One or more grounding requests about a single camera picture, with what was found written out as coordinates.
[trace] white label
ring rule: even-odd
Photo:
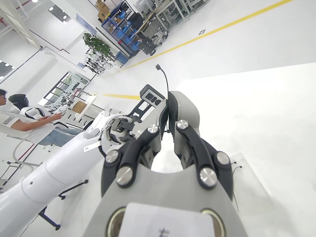
[[[100,146],[101,144],[102,144],[102,143],[101,143],[101,140],[99,140],[98,142],[95,142],[95,143],[93,143],[93,144],[91,144],[91,145],[89,145],[89,146],[84,147],[84,148],[83,148],[83,151],[84,151],[84,152],[87,152],[87,151],[89,151],[89,150],[95,149],[95,148],[97,148],[98,146]]]
[[[119,237],[215,237],[209,215],[139,203],[126,207]]]

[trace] gray gripper base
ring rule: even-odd
[[[118,208],[137,202],[161,207],[200,212],[205,208],[214,210],[222,218],[226,237],[246,237],[247,233],[232,202],[218,185],[211,191],[203,189],[194,165],[173,174],[153,172],[138,165],[134,184],[119,188],[114,181],[102,198],[83,237],[104,237],[106,224]]]

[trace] yellow floor line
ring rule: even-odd
[[[267,11],[270,11],[270,10],[272,10],[272,9],[274,9],[274,8],[280,7],[281,5],[284,5],[284,4],[289,3],[289,2],[291,2],[291,1],[294,1],[294,0],[282,0],[282,1],[279,1],[279,2],[277,2],[277,3],[275,3],[275,4],[273,4],[273,5],[270,5],[270,6],[266,7],[266,8],[264,8],[264,9],[261,9],[261,10],[259,10],[259,11],[256,11],[256,12],[254,12],[254,13],[252,13],[252,14],[249,14],[249,15],[247,15],[247,16],[245,16],[245,17],[242,17],[242,18],[240,18],[240,19],[238,19],[238,20],[235,20],[235,21],[233,21],[233,22],[231,22],[231,23],[229,23],[229,24],[226,24],[226,25],[224,25],[224,26],[222,26],[222,27],[219,27],[219,28],[217,28],[217,29],[215,29],[215,30],[213,30],[213,31],[210,31],[210,32],[205,33],[205,34],[203,34],[203,35],[200,35],[200,36],[198,36],[198,37],[196,37],[196,38],[194,38],[194,39],[191,39],[191,40],[189,40],[189,41],[187,41],[187,42],[185,42],[185,43],[182,43],[182,44],[180,44],[180,45],[178,45],[178,46],[175,46],[175,47],[173,47],[173,48],[171,48],[171,49],[169,49],[169,50],[166,50],[166,51],[164,51],[164,52],[155,54],[154,56],[149,57],[149,58],[146,59],[146,60],[143,60],[143,61],[141,61],[141,62],[139,62],[139,63],[134,64],[134,65],[131,65],[131,66],[129,66],[129,67],[125,68],[125,69],[122,69],[122,70],[120,70],[120,71],[118,71],[118,72],[112,73],[112,74],[106,76],[105,78],[107,78],[107,77],[109,77],[109,76],[112,76],[112,75],[114,75],[114,74],[120,73],[120,72],[122,72],[122,71],[124,71],[124,70],[128,70],[128,69],[130,69],[130,68],[132,68],[132,67],[135,67],[135,66],[137,66],[137,65],[139,65],[139,64],[141,64],[141,63],[144,63],[144,62],[146,62],[146,61],[152,60],[152,59],[154,59],[154,58],[156,58],[156,57],[159,57],[159,56],[161,56],[161,55],[163,55],[163,54],[166,54],[166,53],[168,53],[168,52],[174,51],[174,50],[176,50],[176,49],[178,49],[178,48],[180,48],[180,47],[182,47],[182,46],[185,46],[185,45],[187,45],[187,44],[189,44],[189,43],[192,43],[192,42],[194,42],[194,41],[197,41],[197,40],[199,40],[199,39],[202,39],[202,38],[204,38],[204,37],[206,37],[206,36],[209,36],[209,35],[211,35],[211,34],[217,33],[217,32],[219,32],[219,31],[221,31],[221,30],[224,30],[224,29],[226,29],[226,28],[228,28],[228,27],[231,27],[231,26],[233,26],[233,25],[236,25],[236,24],[238,24],[238,23],[241,23],[241,22],[243,22],[243,21],[245,21],[245,20],[248,20],[248,19],[253,18],[253,17],[255,17],[255,16],[258,16],[258,15],[260,15],[260,14],[263,14],[263,13],[265,13],[265,12],[267,12]]]
[[[135,99],[140,100],[140,96],[130,96],[130,95],[117,95],[117,94],[103,94],[106,97],[120,98],[120,99]]]

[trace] blue storage bin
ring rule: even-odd
[[[122,52],[118,52],[114,58],[119,62],[122,62],[122,64],[125,64],[128,61],[128,58]]]

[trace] silver screw cap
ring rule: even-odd
[[[218,152],[216,158],[222,165],[228,165],[230,163],[229,156],[224,152]]]
[[[200,178],[204,185],[213,187],[217,183],[217,176],[213,169],[204,167],[200,171]]]
[[[119,157],[119,153],[117,150],[111,150],[109,153],[107,153],[105,161],[109,164],[115,162],[117,158]]]
[[[116,182],[118,185],[128,184],[133,177],[133,170],[129,166],[120,168],[116,174]]]
[[[158,126],[156,124],[152,124],[147,128],[147,131],[151,134],[155,134],[158,131]]]
[[[136,139],[138,139],[139,137],[140,137],[140,135],[142,134],[144,132],[144,130],[138,130],[137,132],[136,132],[136,135],[135,135],[135,138]]]
[[[186,129],[188,126],[189,126],[189,123],[186,120],[181,119],[177,122],[177,127],[179,129]]]

